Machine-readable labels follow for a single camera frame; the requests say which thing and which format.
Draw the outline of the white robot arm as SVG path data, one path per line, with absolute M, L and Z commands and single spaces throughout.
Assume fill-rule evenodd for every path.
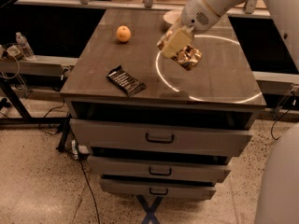
M 190 44 L 195 31 L 205 32 L 231 7 L 247 0 L 188 0 L 181 17 L 158 42 L 172 58 Z M 299 68 L 299 0 L 263 0 Z M 299 124 L 274 143 L 263 171 L 254 224 L 299 224 Z

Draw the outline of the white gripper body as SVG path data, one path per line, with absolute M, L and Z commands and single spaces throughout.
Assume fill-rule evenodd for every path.
M 220 18 L 206 0 L 188 0 L 182 9 L 180 21 L 183 25 L 203 33 L 214 26 Z

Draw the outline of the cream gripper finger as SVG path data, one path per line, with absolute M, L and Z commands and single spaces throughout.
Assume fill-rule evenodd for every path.
M 186 27 L 169 29 L 163 39 L 162 54 L 166 58 L 171 58 L 191 41 L 192 33 Z
M 170 27 L 157 43 L 159 50 L 170 48 L 178 51 L 181 48 L 181 27 Z

